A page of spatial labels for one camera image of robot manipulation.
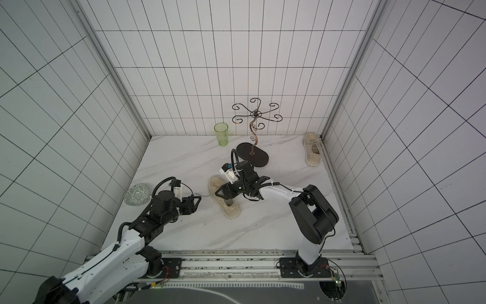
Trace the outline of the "beige lace-up shoe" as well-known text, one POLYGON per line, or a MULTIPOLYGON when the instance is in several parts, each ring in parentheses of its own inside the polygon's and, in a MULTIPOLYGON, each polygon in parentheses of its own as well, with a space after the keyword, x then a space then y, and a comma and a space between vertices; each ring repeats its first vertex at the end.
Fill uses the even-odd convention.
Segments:
POLYGON ((222 177, 211 176, 208 182, 208 191, 213 201, 228 219, 235 219, 240 215, 240 206, 230 196, 226 196, 224 190, 227 185, 222 177))

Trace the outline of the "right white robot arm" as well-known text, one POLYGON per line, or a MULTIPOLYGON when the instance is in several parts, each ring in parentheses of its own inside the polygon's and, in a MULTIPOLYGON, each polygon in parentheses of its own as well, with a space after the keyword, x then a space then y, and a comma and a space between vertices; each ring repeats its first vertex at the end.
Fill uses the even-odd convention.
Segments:
POLYGON ((318 278, 322 293, 332 301, 341 301, 348 290, 344 271, 337 263, 323 257, 327 238, 336 234, 339 216, 320 190, 310 184, 304 188, 286 186, 267 176, 259 176, 254 165, 240 161, 232 150, 231 161, 220 174, 210 177, 208 189, 212 199, 229 219, 240 214, 234 201, 243 195, 250 201, 288 203, 303 235, 301 246, 292 258, 280 258, 276 267, 282 278, 318 278))

